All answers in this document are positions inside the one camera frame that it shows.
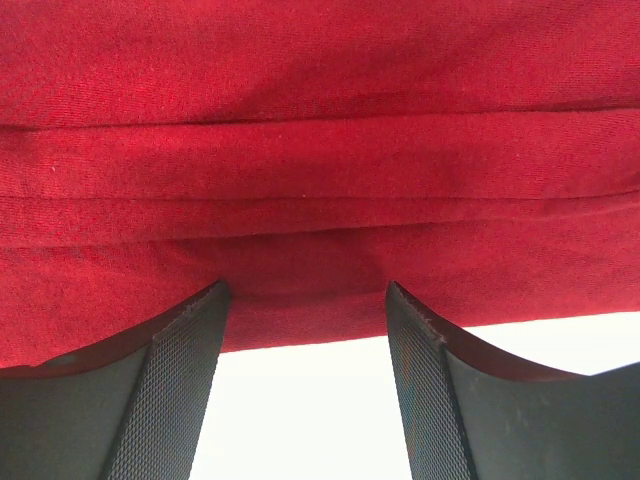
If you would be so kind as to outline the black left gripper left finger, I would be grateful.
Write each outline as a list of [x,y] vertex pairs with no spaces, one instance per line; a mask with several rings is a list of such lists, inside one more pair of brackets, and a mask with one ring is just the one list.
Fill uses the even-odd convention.
[[2,369],[2,478],[189,478],[230,303],[218,281],[88,347]]

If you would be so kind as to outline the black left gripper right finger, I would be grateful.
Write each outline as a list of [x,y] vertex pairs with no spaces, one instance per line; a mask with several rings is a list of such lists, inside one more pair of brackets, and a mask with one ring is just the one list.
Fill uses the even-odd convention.
[[639,368],[566,372],[502,350],[398,283],[388,341],[415,479],[635,479]]

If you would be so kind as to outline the red t-shirt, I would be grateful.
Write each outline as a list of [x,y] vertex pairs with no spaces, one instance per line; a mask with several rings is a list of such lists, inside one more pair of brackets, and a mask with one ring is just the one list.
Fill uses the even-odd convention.
[[635,1],[5,1],[1,363],[223,279],[229,351],[639,307]]

